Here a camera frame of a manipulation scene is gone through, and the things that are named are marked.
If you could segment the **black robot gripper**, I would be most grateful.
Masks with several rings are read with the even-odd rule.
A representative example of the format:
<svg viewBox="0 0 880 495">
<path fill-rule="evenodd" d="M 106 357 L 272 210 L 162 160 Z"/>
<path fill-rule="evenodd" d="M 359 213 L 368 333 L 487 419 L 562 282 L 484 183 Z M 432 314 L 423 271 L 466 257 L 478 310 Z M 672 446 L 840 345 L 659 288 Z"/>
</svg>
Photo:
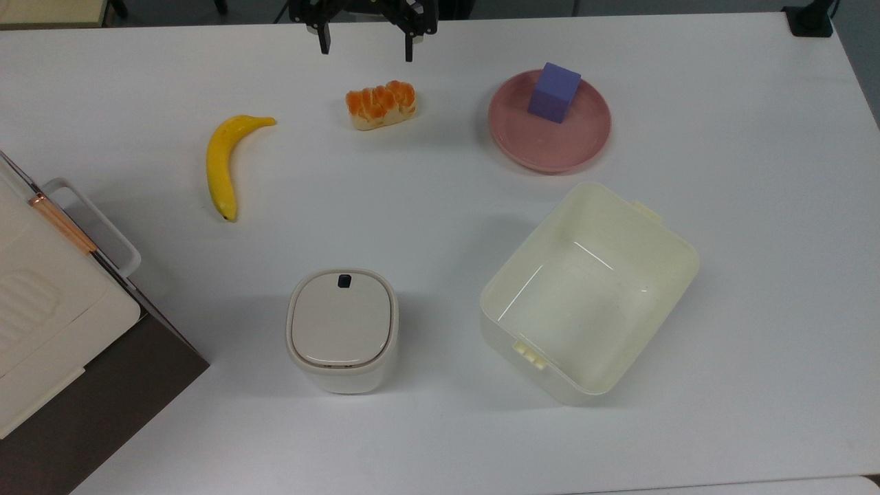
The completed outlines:
<svg viewBox="0 0 880 495">
<path fill-rule="evenodd" d="M 322 54 L 329 54 L 332 38 L 328 25 L 341 12 L 377 15 L 397 26 L 405 37 L 405 61 L 414 60 L 415 36 L 436 34 L 436 1 L 289 1 L 289 18 L 317 32 Z"/>
</svg>

